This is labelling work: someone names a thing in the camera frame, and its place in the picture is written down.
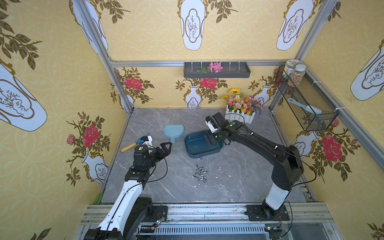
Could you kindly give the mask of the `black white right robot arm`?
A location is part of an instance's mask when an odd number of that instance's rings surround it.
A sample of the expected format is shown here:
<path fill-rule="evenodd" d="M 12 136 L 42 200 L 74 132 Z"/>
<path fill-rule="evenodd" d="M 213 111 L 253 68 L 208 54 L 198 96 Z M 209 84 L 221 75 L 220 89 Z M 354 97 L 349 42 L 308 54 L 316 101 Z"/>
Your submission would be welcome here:
<path fill-rule="evenodd" d="M 304 173 L 299 150 L 293 145 L 285 147 L 272 142 L 237 120 L 229 122 L 222 117 L 209 116 L 206 118 L 206 125 L 212 132 L 214 140 L 218 142 L 228 140 L 242 144 L 273 166 L 271 189 L 255 211 L 248 211 L 248 216 L 262 217 L 265 220 L 282 217 L 284 202 Z"/>

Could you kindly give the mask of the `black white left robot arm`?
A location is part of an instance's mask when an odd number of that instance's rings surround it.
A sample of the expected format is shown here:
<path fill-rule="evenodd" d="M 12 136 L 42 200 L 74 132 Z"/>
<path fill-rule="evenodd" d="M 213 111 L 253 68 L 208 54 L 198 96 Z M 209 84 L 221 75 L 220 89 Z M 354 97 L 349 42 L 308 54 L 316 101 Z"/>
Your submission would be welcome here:
<path fill-rule="evenodd" d="M 171 153 L 172 143 L 159 147 L 138 145 L 134 149 L 133 165 L 125 176 L 121 193 L 104 220 L 96 229 L 89 229 L 85 240 L 130 240 L 140 223 L 153 215 L 151 198 L 141 197 L 146 184 L 151 181 L 151 169 Z"/>

